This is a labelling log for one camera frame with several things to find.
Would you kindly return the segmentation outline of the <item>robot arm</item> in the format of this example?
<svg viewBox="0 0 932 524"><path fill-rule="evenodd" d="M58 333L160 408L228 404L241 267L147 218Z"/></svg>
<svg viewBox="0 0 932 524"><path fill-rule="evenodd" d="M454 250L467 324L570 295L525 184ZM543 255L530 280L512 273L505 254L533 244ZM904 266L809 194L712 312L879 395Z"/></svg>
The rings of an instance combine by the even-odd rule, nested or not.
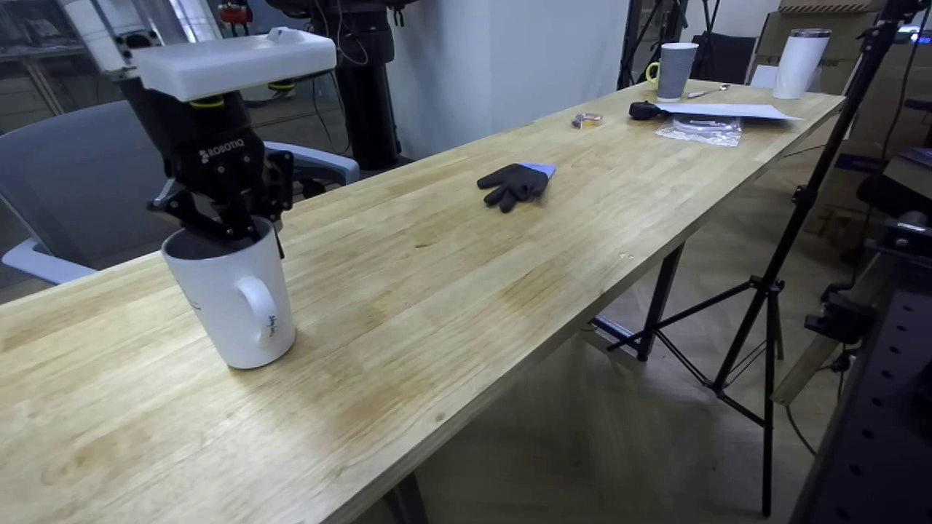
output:
<svg viewBox="0 0 932 524"><path fill-rule="evenodd" d="M58 0L163 158L166 184L151 209L176 215L186 232L202 239L253 244L259 228L278 223L292 207L295 158L265 152L240 90L179 98L144 84L141 49L179 49L185 59L199 49L199 43L179 43L166 26L151 21L151 2Z"/></svg>

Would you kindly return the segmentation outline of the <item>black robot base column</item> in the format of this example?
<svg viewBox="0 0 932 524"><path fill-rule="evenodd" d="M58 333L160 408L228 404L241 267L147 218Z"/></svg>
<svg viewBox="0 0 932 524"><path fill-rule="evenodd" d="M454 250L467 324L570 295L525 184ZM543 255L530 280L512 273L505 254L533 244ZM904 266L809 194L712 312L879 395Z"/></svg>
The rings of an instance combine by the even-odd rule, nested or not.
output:
<svg viewBox="0 0 932 524"><path fill-rule="evenodd" d="M336 42L337 90L352 158L368 173L400 162L397 117L387 65L393 60L393 26L406 23L415 0L265 0L311 31Z"/></svg>

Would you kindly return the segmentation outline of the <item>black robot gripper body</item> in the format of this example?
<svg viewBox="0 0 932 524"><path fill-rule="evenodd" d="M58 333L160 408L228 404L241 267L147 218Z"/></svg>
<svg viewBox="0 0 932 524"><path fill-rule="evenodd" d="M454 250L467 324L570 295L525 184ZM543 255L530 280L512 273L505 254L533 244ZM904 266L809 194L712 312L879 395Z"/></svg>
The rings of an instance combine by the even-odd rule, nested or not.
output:
<svg viewBox="0 0 932 524"><path fill-rule="evenodd" d="M166 184L212 199L224 218L250 218L253 191L295 199L295 158L259 139L240 94L179 103L141 79L120 90L163 158Z"/></svg>

